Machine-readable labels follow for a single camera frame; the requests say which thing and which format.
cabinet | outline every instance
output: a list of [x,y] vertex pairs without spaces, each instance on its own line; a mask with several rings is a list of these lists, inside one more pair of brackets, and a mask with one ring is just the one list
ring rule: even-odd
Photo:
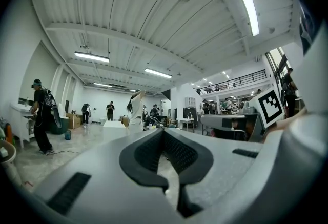
[[21,104],[10,105],[10,119],[12,133],[19,137],[21,148],[24,147],[24,140],[30,141],[34,134],[29,134],[29,118],[32,117],[30,113],[31,106]]

white robotic part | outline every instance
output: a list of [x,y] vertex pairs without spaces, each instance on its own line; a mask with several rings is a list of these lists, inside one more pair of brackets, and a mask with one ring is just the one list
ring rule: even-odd
[[253,97],[250,107],[254,107],[260,114],[264,128],[283,119],[284,110],[274,88],[265,90]]
[[327,32],[324,21],[302,64],[291,74],[308,112],[328,111],[328,101],[325,100],[328,90]]

white table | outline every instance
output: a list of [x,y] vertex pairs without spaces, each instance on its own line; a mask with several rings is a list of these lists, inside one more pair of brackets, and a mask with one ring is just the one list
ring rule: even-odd
[[24,148],[23,140],[30,141],[30,138],[34,137],[34,134],[29,134],[29,118],[32,117],[30,113],[31,106],[21,104],[10,104],[10,119],[12,133],[19,137],[20,146]]
[[129,135],[128,129],[121,121],[106,121],[102,128],[105,141],[112,141]]
[[188,122],[193,122],[193,133],[194,133],[194,118],[179,118],[178,121],[187,122],[187,132],[188,132]]

cardboard box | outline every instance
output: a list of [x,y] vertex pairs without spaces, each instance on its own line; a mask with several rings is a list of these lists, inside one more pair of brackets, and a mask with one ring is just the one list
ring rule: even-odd
[[76,129],[81,126],[81,119],[78,118],[76,115],[67,113],[66,117],[70,119],[68,123],[69,129]]

white box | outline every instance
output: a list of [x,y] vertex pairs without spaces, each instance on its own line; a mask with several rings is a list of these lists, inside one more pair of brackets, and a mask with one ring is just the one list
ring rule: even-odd
[[102,127],[104,141],[112,141],[129,134],[128,129],[121,123],[121,121],[106,121]]
[[260,114],[264,128],[282,120],[284,116],[283,106],[273,88],[254,96],[250,101],[250,107],[255,107]]

